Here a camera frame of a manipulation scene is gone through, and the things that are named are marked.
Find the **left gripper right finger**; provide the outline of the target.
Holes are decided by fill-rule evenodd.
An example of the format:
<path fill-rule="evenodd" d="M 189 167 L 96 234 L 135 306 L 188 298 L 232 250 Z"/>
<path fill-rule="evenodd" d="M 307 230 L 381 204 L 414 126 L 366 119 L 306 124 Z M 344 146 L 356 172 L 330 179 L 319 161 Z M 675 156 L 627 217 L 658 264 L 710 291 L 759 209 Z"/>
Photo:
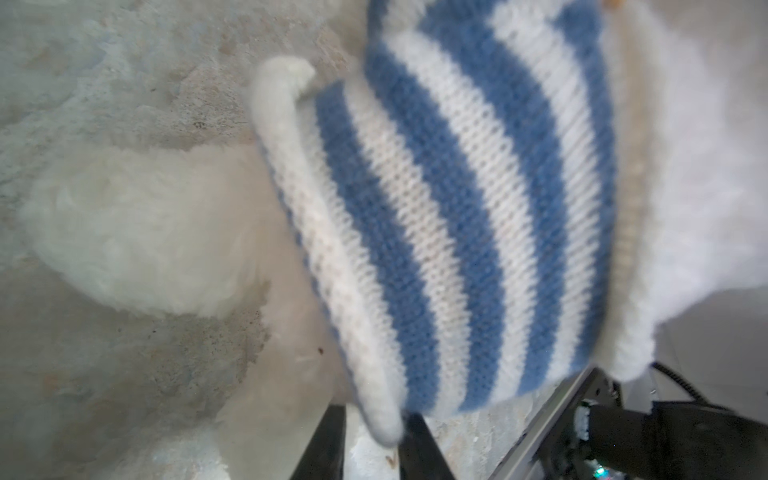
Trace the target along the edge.
<path fill-rule="evenodd" d="M 401 480 L 454 480 L 438 444 L 424 418 L 405 418 L 406 432 L 398 445 Z"/>

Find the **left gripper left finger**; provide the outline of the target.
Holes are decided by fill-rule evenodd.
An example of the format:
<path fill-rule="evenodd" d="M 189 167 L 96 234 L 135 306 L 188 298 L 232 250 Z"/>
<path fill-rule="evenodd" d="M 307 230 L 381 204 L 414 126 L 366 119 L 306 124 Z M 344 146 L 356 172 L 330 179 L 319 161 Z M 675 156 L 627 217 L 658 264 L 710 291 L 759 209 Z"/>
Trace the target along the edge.
<path fill-rule="evenodd" d="M 329 405 L 297 463 L 291 480 L 342 480 L 346 408 Z"/>

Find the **blue white striped sweater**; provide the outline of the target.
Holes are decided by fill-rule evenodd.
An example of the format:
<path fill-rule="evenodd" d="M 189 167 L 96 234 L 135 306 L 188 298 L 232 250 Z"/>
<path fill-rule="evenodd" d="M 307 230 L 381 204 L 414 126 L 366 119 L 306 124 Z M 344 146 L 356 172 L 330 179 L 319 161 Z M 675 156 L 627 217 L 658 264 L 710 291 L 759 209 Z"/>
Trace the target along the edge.
<path fill-rule="evenodd" d="M 371 436 L 649 362 L 641 1 L 373 1 L 359 67 L 261 63 L 255 136 Z"/>

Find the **white teddy bear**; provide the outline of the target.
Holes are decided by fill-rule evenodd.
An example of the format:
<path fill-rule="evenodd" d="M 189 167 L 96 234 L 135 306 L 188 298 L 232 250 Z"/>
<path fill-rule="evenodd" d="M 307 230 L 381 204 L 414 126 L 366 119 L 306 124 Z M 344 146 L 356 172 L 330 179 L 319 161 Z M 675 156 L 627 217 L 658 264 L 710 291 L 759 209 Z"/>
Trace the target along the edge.
<path fill-rule="evenodd" d="M 339 80 L 361 63 L 371 2 L 331 7 L 331 28 L 354 58 Z M 626 380 L 652 362 L 662 324 L 714 293 L 767 283 L 767 5 L 641 2 L 658 77 L 635 291 L 653 351 Z M 329 405 L 346 408 L 343 474 L 354 458 L 384 477 L 405 423 L 397 444 L 382 445 L 354 401 L 255 136 L 255 71 L 245 91 L 251 144 L 79 149 L 35 181 L 24 223 L 41 261 L 100 304 L 214 319 L 259 310 L 266 346 L 248 373 L 251 388 L 221 422 L 230 478 L 289 479 Z M 420 415 L 467 427 L 592 366 L 482 409 Z"/>

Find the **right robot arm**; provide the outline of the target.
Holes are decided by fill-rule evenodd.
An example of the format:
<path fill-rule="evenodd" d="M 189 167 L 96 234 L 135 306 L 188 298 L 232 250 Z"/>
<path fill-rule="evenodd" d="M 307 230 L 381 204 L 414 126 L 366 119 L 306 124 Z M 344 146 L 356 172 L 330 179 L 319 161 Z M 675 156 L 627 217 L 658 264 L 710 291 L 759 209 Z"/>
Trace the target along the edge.
<path fill-rule="evenodd" d="M 767 426 L 725 407 L 656 402 L 649 413 L 578 407 L 587 457 L 638 479 L 765 479 Z"/>

